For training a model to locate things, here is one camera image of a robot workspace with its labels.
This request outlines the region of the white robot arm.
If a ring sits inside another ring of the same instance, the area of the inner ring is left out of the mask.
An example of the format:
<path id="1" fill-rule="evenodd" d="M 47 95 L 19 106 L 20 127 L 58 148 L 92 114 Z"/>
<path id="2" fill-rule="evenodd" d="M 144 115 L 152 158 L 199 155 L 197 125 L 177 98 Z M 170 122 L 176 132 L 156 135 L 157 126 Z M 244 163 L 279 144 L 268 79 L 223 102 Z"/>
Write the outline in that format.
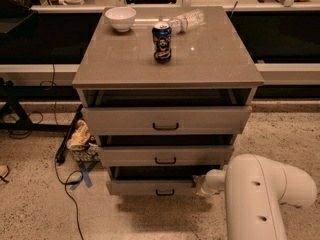
<path id="1" fill-rule="evenodd" d="M 200 196 L 225 194 L 228 240 L 287 240 L 280 206 L 309 207 L 317 197 L 304 170 L 254 154 L 238 155 L 226 170 L 193 180 Z"/>

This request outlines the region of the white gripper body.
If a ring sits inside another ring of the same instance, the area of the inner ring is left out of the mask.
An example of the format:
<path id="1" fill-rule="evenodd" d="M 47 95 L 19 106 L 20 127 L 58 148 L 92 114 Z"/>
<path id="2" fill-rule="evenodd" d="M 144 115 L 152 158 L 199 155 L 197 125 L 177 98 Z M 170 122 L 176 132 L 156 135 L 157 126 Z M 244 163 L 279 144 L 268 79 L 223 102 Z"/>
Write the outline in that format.
<path id="1" fill-rule="evenodd" d="M 208 187 L 206 181 L 205 181 L 205 176 L 197 176 L 193 175 L 193 186 L 192 186 L 192 191 L 194 194 L 201 196 L 201 197 L 209 197 L 214 194 L 214 191 Z"/>

